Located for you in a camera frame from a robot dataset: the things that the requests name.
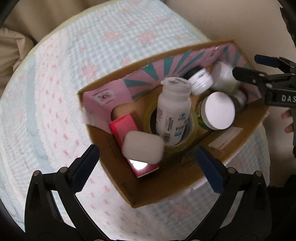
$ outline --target white soap bar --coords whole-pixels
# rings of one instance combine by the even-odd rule
[[[163,157],[164,141],[160,136],[141,131],[130,131],[122,145],[122,155],[130,160],[159,163]]]

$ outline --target beige fabric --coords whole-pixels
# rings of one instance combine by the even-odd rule
[[[33,48],[24,35],[7,28],[0,29],[0,96],[13,72]]]
[[[4,27],[39,42],[61,23],[106,0],[20,0]]]

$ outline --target metal pin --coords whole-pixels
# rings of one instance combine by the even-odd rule
[[[236,170],[233,167],[228,168],[228,172],[234,174]]]
[[[40,174],[39,170],[36,170],[36,171],[33,172],[33,176],[35,176],[35,177],[38,176],[39,174]]]
[[[258,177],[261,177],[261,176],[262,176],[262,172],[260,172],[260,171],[256,171],[255,174],[256,174],[256,176],[258,176]]]
[[[61,173],[65,173],[67,170],[68,170],[67,167],[61,167],[61,168],[59,169],[59,172],[61,172]]]

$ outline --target human hand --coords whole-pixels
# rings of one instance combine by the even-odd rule
[[[282,119],[287,119],[287,118],[290,118],[292,117],[292,113],[291,113],[291,110],[287,110],[286,112],[282,113],[281,114],[281,118]],[[285,132],[286,133],[291,133],[294,131],[294,123],[288,125],[286,128],[285,128]]]

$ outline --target jar lid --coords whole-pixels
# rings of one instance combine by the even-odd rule
[[[188,80],[179,77],[167,77],[160,82],[166,90],[180,93],[190,93],[191,84]]]
[[[215,129],[224,130],[231,126],[235,118],[235,108],[228,95],[214,92],[205,101],[205,117]]]

